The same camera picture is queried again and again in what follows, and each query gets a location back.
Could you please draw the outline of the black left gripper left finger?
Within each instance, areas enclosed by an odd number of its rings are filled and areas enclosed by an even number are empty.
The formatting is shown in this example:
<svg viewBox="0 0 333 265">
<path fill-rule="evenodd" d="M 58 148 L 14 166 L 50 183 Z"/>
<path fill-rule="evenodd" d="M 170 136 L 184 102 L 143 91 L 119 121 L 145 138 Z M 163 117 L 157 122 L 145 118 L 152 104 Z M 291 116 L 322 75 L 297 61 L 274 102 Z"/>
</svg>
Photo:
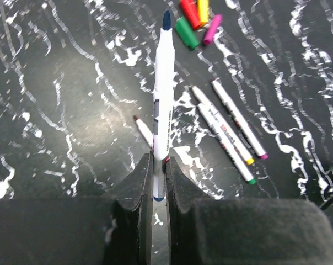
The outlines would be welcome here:
<svg viewBox="0 0 333 265">
<path fill-rule="evenodd" d="M 0 264 L 150 264 L 153 155 L 101 196 L 0 200 Z"/>
</svg>

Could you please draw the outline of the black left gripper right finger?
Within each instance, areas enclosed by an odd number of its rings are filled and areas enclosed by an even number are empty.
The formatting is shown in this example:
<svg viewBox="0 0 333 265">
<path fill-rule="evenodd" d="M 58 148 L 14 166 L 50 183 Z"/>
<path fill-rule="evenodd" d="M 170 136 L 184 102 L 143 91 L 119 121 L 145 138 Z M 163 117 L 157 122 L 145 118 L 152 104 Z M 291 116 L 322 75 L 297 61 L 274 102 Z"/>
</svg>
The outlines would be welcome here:
<svg viewBox="0 0 333 265">
<path fill-rule="evenodd" d="M 171 264 L 333 264 L 333 228 L 303 199 L 217 200 L 166 165 Z"/>
</svg>

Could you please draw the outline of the white pen with red end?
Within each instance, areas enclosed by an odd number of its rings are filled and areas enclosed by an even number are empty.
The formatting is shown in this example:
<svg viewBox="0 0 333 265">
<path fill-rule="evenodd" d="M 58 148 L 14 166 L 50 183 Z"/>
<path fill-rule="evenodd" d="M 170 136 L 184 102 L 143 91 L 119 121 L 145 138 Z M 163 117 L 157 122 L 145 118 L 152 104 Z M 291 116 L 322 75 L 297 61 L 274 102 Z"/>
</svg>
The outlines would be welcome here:
<svg viewBox="0 0 333 265">
<path fill-rule="evenodd" d="M 145 139 L 146 143 L 148 144 L 149 148 L 151 149 L 153 147 L 153 134 L 150 131 L 149 127 L 145 122 L 143 122 L 137 115 L 133 116 L 133 119 L 135 121 L 135 124 Z"/>
</svg>

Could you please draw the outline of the white pen with blue end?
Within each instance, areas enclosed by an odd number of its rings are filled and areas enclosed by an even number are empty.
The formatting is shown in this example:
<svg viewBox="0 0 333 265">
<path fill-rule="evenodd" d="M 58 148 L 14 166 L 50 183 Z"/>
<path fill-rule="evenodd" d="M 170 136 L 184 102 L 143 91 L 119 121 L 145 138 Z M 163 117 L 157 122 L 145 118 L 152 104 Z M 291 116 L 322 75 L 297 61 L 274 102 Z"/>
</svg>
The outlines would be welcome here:
<svg viewBox="0 0 333 265">
<path fill-rule="evenodd" d="M 166 165 L 169 160 L 171 120 L 174 104 L 175 49 L 170 11 L 162 19 L 159 43 L 155 54 L 153 91 L 153 198 L 165 197 Z"/>
</svg>

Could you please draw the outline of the red pen cap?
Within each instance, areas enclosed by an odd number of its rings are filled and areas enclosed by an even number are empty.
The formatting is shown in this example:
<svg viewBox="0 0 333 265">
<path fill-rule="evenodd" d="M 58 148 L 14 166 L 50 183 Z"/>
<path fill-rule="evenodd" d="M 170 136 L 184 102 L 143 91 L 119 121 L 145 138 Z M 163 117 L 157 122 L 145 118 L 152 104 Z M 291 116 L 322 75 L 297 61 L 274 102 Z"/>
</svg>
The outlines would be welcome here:
<svg viewBox="0 0 333 265">
<path fill-rule="evenodd" d="M 193 0 L 180 0 L 180 7 L 184 15 L 190 23 L 193 30 L 197 30 L 201 26 L 200 17 L 196 8 L 196 3 Z"/>
</svg>

